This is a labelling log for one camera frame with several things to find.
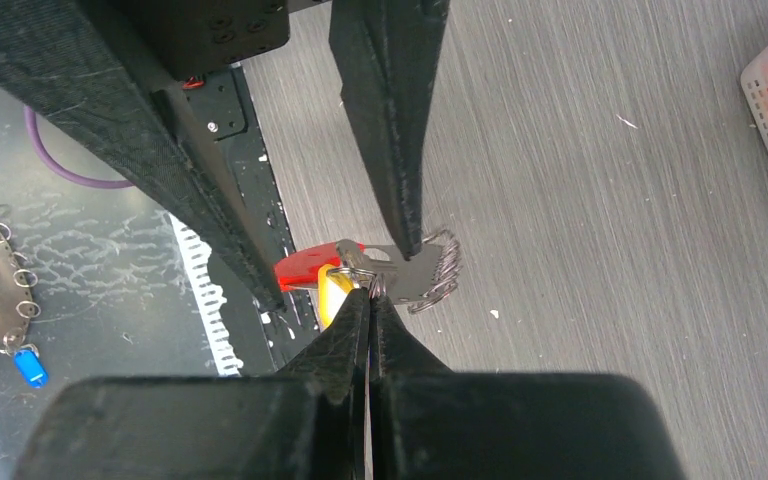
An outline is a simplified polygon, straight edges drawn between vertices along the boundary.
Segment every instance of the yellow object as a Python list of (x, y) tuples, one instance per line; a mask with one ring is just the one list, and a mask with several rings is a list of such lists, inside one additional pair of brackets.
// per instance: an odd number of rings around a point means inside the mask
[(317, 288), (319, 290), (319, 322), (325, 330), (334, 321), (340, 307), (349, 292), (355, 288), (351, 279), (345, 274), (328, 275), (328, 270), (337, 268), (336, 265), (325, 264), (319, 268)]

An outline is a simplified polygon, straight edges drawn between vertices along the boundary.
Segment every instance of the cable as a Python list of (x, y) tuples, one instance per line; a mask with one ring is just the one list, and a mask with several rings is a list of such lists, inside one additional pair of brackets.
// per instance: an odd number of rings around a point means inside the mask
[(101, 188), (106, 190), (114, 190), (117, 188), (128, 188), (133, 185), (127, 180), (98, 180), (95, 178), (85, 177), (78, 175), (75, 172), (66, 170), (63, 165), (57, 163), (57, 161), (51, 157), (48, 150), (45, 149), (45, 145), (42, 143), (42, 138), (39, 135), (39, 127), (37, 126), (37, 114), (31, 110), (31, 107), (25, 105), (25, 129), (28, 131), (28, 137), (31, 139), (31, 143), (34, 146), (34, 151), (37, 152), (37, 156), (42, 163), (51, 169), (57, 175), (69, 180), (72, 183), (83, 185), (90, 188)]

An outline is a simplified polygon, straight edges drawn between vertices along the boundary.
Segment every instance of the gray tabletop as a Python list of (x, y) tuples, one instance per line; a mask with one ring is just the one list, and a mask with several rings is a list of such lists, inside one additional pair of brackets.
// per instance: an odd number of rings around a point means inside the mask
[[(69, 168), (115, 178), (61, 132), (41, 124)], [(70, 184), (37, 159), (22, 105), (0, 91), (0, 213), (15, 250), (39, 276), (42, 307), (28, 340), (50, 375), (25, 385), (0, 355), (0, 479), (39, 415), (66, 384), (95, 375), (216, 375), (213, 354), (166, 212), (135, 189)]]
[[(246, 65), (299, 248), (388, 241), (329, 8)], [(767, 44), (768, 1), (453, 1), (425, 212), (465, 270), (410, 329), (458, 369), (628, 374), (691, 478), (768, 479), (768, 158), (738, 85)]]

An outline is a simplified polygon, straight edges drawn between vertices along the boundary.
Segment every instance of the metal wire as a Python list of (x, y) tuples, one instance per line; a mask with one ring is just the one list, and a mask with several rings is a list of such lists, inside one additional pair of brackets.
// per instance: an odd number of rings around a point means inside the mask
[(408, 306), (408, 313), (411, 314), (428, 310), (457, 290), (461, 271), (461, 243), (451, 230), (436, 230), (423, 238), (422, 243), (442, 243), (443, 253), (437, 262), (437, 271), (434, 272), (434, 285), (423, 295), (424, 300)]

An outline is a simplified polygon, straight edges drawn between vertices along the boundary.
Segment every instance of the gray wood grain surface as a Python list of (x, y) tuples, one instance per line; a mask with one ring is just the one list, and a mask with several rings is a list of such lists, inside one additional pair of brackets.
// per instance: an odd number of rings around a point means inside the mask
[[(388, 240), (328, 16), (246, 64), (300, 247)], [(691, 478), (768, 479), (768, 159), (738, 86), (767, 43), (768, 1), (453, 1), (425, 212), (466, 264), (411, 330), (457, 369), (627, 374)]]

